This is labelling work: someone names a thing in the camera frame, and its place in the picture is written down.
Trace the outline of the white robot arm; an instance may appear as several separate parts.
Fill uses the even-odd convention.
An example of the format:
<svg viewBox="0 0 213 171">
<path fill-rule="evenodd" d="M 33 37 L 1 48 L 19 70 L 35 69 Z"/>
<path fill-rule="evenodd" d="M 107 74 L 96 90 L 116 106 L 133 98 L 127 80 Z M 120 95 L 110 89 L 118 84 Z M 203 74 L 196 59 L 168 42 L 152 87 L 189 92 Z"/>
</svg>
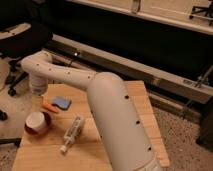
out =
<svg viewBox="0 0 213 171">
<path fill-rule="evenodd" d="M 163 171 L 124 81 L 111 72 L 94 72 L 52 63 L 40 51 L 21 61 L 30 76 L 30 89 L 47 91 L 57 80 L 86 92 L 88 105 L 113 171 Z"/>
</svg>

